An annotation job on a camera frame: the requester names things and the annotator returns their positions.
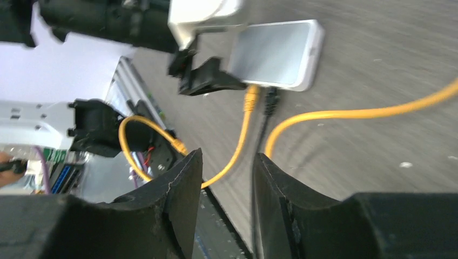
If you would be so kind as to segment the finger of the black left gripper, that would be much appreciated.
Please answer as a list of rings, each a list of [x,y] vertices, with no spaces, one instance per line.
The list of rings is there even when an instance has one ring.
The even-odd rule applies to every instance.
[[[199,96],[223,90],[245,90],[247,85],[232,74],[220,69],[222,59],[211,57],[200,67],[193,69],[187,61],[179,74],[178,93],[185,96]]]

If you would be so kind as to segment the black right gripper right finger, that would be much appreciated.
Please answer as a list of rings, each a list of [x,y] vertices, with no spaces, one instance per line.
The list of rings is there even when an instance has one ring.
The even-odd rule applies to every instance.
[[[321,194],[258,153],[254,247],[262,258],[457,258],[457,194]]]

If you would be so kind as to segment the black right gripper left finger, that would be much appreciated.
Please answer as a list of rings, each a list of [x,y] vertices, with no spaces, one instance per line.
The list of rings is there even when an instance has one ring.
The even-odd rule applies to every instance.
[[[73,195],[1,196],[1,258],[191,258],[201,149],[110,203]]]

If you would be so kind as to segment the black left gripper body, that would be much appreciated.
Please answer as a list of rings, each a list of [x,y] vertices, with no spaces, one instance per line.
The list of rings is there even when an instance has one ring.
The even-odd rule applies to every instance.
[[[194,49],[179,50],[167,22],[171,1],[1,1],[1,42],[34,48],[34,8],[52,38],[70,33],[130,44],[163,53],[171,60],[168,74],[190,77]]]

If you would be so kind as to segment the white switch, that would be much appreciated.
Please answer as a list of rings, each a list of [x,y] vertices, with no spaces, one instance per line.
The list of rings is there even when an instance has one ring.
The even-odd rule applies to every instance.
[[[306,91],[313,85],[324,37],[316,19],[250,25],[234,41],[227,71],[247,84]]]

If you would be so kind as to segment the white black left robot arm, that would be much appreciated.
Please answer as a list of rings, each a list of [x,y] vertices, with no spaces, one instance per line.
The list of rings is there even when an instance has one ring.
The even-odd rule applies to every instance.
[[[168,73],[179,78],[180,94],[197,96],[246,88],[240,79],[220,69],[217,57],[192,68],[197,40],[179,48],[167,23],[170,1],[1,1],[1,42],[36,48],[31,31],[34,8],[60,43],[74,32],[168,53]],[[97,99],[48,104],[3,101],[1,143],[111,158],[121,150],[121,121],[118,111]]]

